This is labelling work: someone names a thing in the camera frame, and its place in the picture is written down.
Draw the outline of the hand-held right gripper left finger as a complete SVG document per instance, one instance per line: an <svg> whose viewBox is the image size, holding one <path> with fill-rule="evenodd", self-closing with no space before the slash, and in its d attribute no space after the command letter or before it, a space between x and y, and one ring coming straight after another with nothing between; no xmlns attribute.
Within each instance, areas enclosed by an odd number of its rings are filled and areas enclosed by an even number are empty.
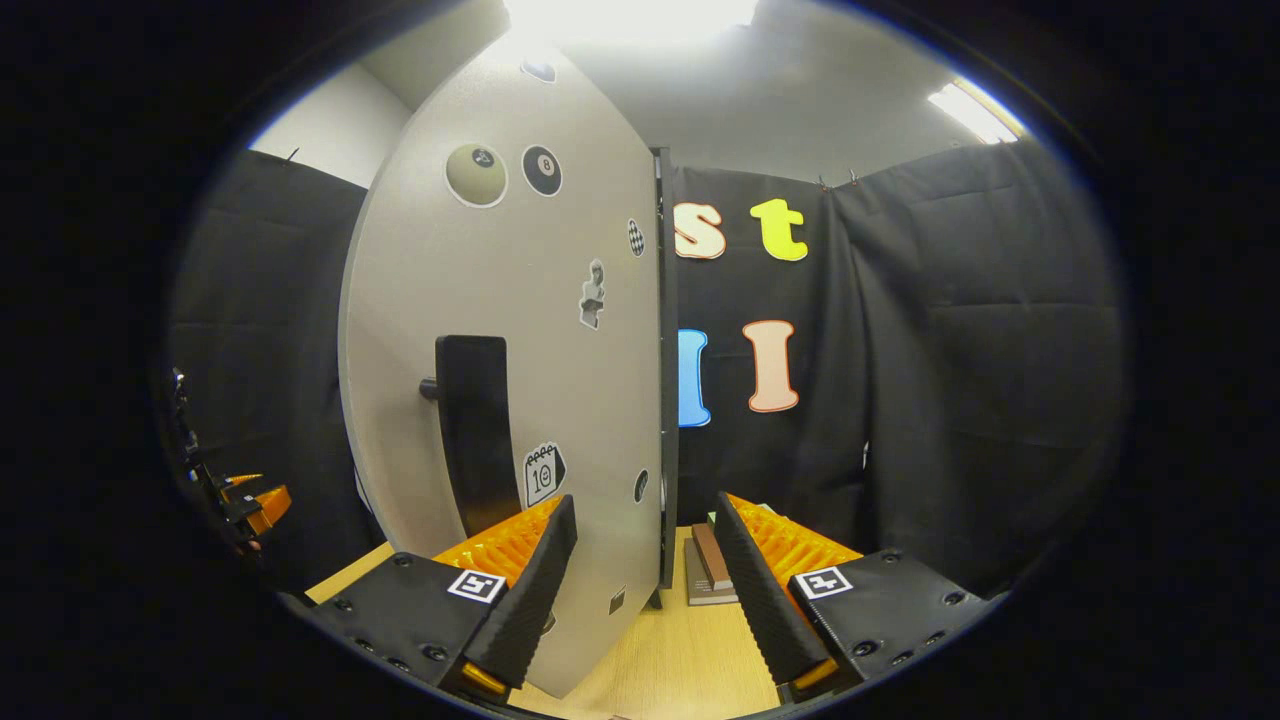
<svg viewBox="0 0 1280 720"><path fill-rule="evenodd" d="M557 497L431 559L394 552L308 601L306 618L435 691L504 700L518 689L577 542Z"/></svg>

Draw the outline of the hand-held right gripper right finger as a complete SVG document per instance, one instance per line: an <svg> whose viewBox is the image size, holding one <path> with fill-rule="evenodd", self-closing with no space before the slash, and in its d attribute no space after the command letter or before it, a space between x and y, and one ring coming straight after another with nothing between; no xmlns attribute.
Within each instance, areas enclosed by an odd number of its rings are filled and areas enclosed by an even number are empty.
<svg viewBox="0 0 1280 720"><path fill-rule="evenodd" d="M878 682L991 611L987 598L902 550L859 553L733 495L717 497L714 537L785 701Z"/></svg>

